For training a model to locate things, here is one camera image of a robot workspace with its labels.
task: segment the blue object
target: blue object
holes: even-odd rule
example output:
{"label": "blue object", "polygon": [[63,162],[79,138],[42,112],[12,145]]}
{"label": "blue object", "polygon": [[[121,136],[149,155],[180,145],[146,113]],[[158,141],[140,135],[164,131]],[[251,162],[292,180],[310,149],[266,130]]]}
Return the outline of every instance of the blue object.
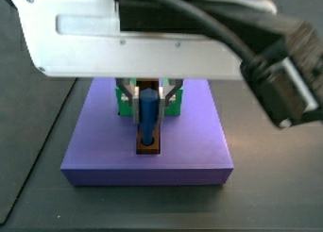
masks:
{"label": "blue object", "polygon": [[158,92],[145,89],[140,92],[140,130],[142,133],[142,144],[152,145],[154,143],[154,129],[158,119]]}

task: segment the green part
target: green part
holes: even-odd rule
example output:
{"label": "green part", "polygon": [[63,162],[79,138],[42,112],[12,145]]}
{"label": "green part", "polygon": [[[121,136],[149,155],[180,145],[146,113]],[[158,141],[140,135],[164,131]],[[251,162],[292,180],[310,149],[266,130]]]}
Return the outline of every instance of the green part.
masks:
{"label": "green part", "polygon": [[[131,78],[131,82],[136,85],[137,84],[137,79]],[[126,102],[122,102],[121,96],[122,96],[122,91],[119,88],[115,88],[117,91],[117,99],[118,99],[118,114],[121,116],[130,116],[133,115],[133,109],[129,107]],[[184,87],[180,88],[180,90],[176,93],[177,99],[176,102],[169,105],[169,108],[165,109],[165,116],[180,116],[181,115],[181,106],[182,106],[182,96],[184,96]]]}
{"label": "green part", "polygon": [[[131,83],[137,85],[137,79],[131,78]],[[122,97],[122,91],[119,88],[115,88],[117,91],[117,100],[118,100],[118,115],[126,116],[133,115],[133,109],[129,107],[127,103],[121,100]]]}

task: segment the white panel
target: white panel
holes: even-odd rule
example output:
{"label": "white panel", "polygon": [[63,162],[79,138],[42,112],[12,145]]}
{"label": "white panel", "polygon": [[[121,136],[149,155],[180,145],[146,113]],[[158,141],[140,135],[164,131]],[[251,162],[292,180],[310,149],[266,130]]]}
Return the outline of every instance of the white panel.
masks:
{"label": "white panel", "polygon": [[240,78],[240,61],[221,43],[119,33],[114,0],[12,1],[34,65],[46,75]]}

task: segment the purple block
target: purple block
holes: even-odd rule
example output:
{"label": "purple block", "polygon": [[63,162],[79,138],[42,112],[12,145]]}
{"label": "purple block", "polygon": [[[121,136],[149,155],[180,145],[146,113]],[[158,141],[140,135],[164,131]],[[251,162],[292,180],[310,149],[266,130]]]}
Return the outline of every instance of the purple block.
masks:
{"label": "purple block", "polygon": [[161,124],[161,154],[137,155],[137,126],[118,116],[115,80],[97,78],[60,170],[74,185],[224,184],[233,170],[205,80],[185,80],[182,114]]}

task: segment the metal bracket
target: metal bracket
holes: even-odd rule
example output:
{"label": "metal bracket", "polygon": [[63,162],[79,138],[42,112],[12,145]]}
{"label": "metal bracket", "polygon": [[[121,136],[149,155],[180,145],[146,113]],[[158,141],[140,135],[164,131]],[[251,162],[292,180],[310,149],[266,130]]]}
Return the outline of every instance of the metal bracket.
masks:
{"label": "metal bracket", "polygon": [[140,87],[134,86],[130,78],[117,78],[117,86],[126,96],[125,102],[133,108],[134,123],[140,123]]}
{"label": "metal bracket", "polygon": [[160,87],[158,124],[164,120],[164,110],[169,107],[170,103],[176,101],[176,93],[182,85],[182,79],[169,79],[168,82],[162,82],[162,87]]}

